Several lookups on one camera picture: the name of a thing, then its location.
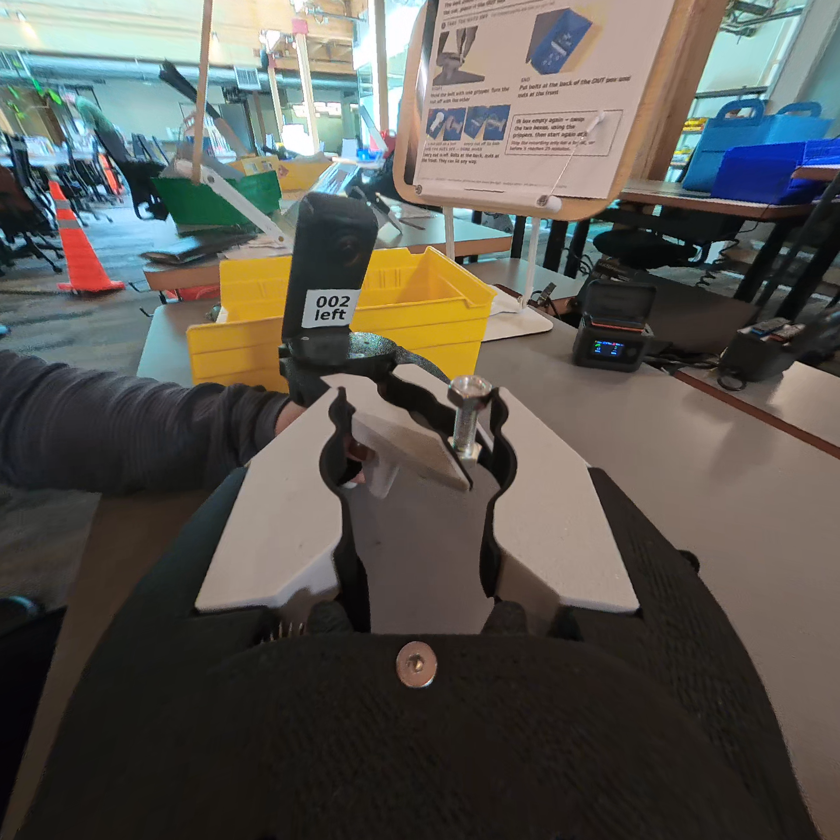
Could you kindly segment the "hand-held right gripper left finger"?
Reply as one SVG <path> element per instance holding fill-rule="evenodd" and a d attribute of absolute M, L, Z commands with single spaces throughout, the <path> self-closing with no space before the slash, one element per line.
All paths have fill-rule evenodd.
<path fill-rule="evenodd" d="M 265 607 L 283 628 L 339 600 L 353 629 L 371 630 L 367 575 L 340 484 L 354 408 L 330 388 L 254 457 L 228 515 L 196 610 Z"/>

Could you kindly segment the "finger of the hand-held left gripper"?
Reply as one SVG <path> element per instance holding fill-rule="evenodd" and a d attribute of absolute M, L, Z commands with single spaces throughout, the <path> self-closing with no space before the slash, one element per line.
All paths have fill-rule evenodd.
<path fill-rule="evenodd" d="M 452 434 L 455 409 L 446 401 L 448 384 L 414 363 L 383 363 L 381 398 L 436 434 Z"/>
<path fill-rule="evenodd" d="M 471 479 L 441 436 L 417 424 L 404 409 L 387 404 L 357 404 L 353 439 L 372 456 L 363 465 L 364 483 L 374 498 L 384 499 L 403 470 L 461 492 Z"/>

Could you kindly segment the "silver hex bolt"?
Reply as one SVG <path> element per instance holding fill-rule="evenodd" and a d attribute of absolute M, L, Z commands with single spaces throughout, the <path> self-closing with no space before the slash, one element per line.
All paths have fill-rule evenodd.
<path fill-rule="evenodd" d="M 452 443 L 458 448 L 469 448 L 476 441 L 479 415 L 490 404 L 493 388 L 477 374 L 454 378 L 448 386 L 448 401 L 455 407 Z"/>

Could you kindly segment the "white jointed arm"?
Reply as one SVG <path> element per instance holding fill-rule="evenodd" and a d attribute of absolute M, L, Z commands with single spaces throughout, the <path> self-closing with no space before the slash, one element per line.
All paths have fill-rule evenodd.
<path fill-rule="evenodd" d="M 203 165 L 192 164 L 192 174 L 197 177 L 199 183 L 209 187 L 216 196 L 221 197 L 228 205 L 255 225 L 272 248 L 283 249 L 287 246 L 287 239 L 273 218 L 260 211 L 256 205 L 228 184 L 225 179 Z"/>

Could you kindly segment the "person's left forearm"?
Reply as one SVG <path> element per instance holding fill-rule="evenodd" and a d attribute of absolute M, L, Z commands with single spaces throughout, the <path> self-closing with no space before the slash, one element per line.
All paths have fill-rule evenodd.
<path fill-rule="evenodd" d="M 19 490 L 212 490 L 304 408 L 260 386 L 186 388 L 1 352 L 1 480 Z"/>

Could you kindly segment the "yellow plastic bin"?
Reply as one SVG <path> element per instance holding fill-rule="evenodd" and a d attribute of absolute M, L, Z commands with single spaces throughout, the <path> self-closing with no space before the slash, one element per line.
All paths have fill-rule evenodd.
<path fill-rule="evenodd" d="M 228 322 L 280 317 L 291 257 L 227 259 L 219 267 Z M 351 328 L 376 333 L 422 355 L 447 378 L 476 370 L 497 290 L 434 248 L 377 249 Z"/>
<path fill-rule="evenodd" d="M 186 342 L 192 383 L 261 385 L 270 391 L 287 392 L 279 367 L 281 328 L 280 317 L 190 327 Z M 474 373 L 486 330 L 487 318 L 390 330 L 359 328 L 422 356 L 449 380 Z"/>

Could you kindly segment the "yellow bin with label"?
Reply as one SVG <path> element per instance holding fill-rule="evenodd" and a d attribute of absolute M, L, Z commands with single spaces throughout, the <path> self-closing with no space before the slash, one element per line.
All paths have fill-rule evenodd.
<path fill-rule="evenodd" d="M 333 160 L 323 154 L 297 156 L 289 160 L 282 160 L 275 154 L 251 154 L 229 163 L 244 175 L 274 172 L 283 195 L 306 192 L 332 164 Z"/>

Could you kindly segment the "black charging case with display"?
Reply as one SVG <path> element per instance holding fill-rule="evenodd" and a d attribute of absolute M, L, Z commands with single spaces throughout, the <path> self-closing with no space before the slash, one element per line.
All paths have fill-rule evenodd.
<path fill-rule="evenodd" d="M 649 326 L 657 289 L 648 283 L 593 280 L 581 304 L 572 364 L 579 367 L 636 372 L 654 341 Z"/>

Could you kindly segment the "dark grey pad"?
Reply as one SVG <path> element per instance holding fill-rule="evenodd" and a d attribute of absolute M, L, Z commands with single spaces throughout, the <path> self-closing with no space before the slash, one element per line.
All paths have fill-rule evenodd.
<path fill-rule="evenodd" d="M 654 351 L 719 354 L 758 310 L 753 304 L 676 280 L 656 275 L 645 280 L 657 289 L 647 321 Z"/>

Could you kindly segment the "person's dark lap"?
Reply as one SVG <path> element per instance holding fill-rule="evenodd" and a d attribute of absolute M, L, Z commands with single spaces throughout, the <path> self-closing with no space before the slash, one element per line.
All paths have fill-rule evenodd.
<path fill-rule="evenodd" d="M 66 609 L 48 612 L 22 595 L 1 599 L 1 817 L 55 653 Z"/>

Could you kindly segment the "thin wooden stick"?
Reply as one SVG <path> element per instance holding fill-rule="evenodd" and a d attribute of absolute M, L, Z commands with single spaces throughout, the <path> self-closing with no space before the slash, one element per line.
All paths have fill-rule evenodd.
<path fill-rule="evenodd" d="M 198 78 L 196 85 L 196 106 L 193 121 L 192 174 L 191 181 L 199 185 L 202 180 L 204 119 L 207 100 L 207 73 L 209 68 L 209 50 L 212 39 L 214 1 L 203 1 L 202 26 Z"/>

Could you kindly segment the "orange traffic cone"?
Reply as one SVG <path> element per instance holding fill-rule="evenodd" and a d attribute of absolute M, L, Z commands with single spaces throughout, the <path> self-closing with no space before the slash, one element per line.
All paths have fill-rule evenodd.
<path fill-rule="evenodd" d="M 55 180 L 49 181 L 49 195 L 55 207 L 56 224 L 66 261 L 67 280 L 56 284 L 58 291 L 74 295 L 123 291 L 124 283 L 110 279 L 70 202 Z"/>

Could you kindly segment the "black office chair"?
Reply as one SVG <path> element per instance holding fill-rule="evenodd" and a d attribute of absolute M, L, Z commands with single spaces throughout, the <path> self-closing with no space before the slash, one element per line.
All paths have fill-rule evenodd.
<path fill-rule="evenodd" d="M 22 259 L 44 261 L 54 273 L 62 268 L 62 247 L 50 239 L 57 233 L 56 216 L 43 184 L 29 162 L 23 136 L 2 132 L 1 264 L 2 271 Z"/>

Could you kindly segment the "large blue plastic bin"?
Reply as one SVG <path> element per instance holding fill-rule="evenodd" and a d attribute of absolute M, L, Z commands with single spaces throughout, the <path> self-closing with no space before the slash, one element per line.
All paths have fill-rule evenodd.
<path fill-rule="evenodd" d="M 736 146 L 723 155 L 710 196 L 763 205 L 811 203 L 824 182 L 794 178 L 804 165 L 837 165 L 839 139 Z"/>

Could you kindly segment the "wooden post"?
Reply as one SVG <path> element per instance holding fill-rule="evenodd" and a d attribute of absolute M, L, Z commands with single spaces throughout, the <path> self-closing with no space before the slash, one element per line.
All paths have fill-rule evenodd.
<path fill-rule="evenodd" d="M 686 2 L 679 16 L 679 46 L 654 107 L 654 120 L 633 163 L 633 180 L 663 182 L 667 176 L 700 78 L 728 1 Z"/>

